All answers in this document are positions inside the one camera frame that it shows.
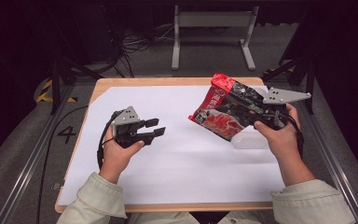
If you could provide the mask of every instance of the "metal stand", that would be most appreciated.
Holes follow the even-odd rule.
[[[258,7],[253,11],[240,12],[193,12],[179,11],[179,6],[175,6],[174,31],[175,40],[172,54],[172,70],[179,69],[180,39],[179,27],[246,27],[246,37],[240,40],[243,55],[249,70],[255,70],[251,52],[249,50],[249,41],[255,26]]]

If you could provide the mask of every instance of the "light gray sleeve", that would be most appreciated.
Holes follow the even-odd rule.
[[[342,194],[322,180],[311,180],[271,192],[279,223],[355,223]]]
[[[127,217],[123,189],[93,173],[57,223],[109,223],[110,216]]]

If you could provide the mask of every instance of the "black cable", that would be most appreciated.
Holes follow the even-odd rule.
[[[48,164],[48,154],[50,152],[50,147],[51,147],[51,141],[52,141],[52,138],[54,136],[54,133],[58,127],[58,125],[70,114],[72,114],[73,112],[77,111],[77,110],[80,110],[80,109],[83,109],[83,108],[87,108],[88,105],[83,105],[79,108],[76,108],[74,110],[71,110],[70,112],[68,112],[67,114],[65,114],[62,119],[60,119],[60,121],[58,121],[58,123],[54,126],[54,129],[51,133],[51,136],[48,140],[48,148],[47,148],[47,151],[46,151],[46,157],[45,157],[45,162],[43,164],[43,171],[42,171],[42,177],[41,177],[41,180],[40,180],[40,187],[39,187],[39,199],[37,201],[37,214],[36,214],[36,224],[39,223],[39,219],[40,219],[40,207],[41,207],[41,203],[42,203],[42,194],[43,194],[43,184],[44,184],[44,181],[45,181],[45,173],[46,173],[46,167],[47,167],[47,164]]]

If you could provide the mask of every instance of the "red snack bag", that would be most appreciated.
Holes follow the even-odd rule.
[[[264,97],[254,89],[224,74],[216,73],[200,107],[188,118],[230,141],[263,114]]]

